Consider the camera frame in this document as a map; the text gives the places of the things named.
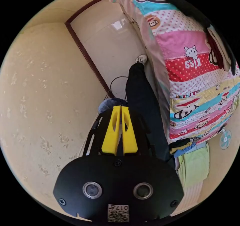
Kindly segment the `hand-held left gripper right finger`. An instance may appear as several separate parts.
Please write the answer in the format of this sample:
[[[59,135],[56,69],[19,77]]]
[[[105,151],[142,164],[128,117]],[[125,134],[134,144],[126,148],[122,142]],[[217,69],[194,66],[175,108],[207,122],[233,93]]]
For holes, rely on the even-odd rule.
[[[124,154],[135,154],[138,151],[138,146],[134,134],[133,125],[129,113],[129,108],[122,106],[122,145]]]

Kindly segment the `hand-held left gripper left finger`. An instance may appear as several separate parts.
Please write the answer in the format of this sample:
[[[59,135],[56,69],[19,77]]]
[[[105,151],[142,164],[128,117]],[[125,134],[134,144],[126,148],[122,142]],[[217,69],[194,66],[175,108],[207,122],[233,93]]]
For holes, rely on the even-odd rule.
[[[103,153],[117,153],[121,106],[114,106],[101,147]]]

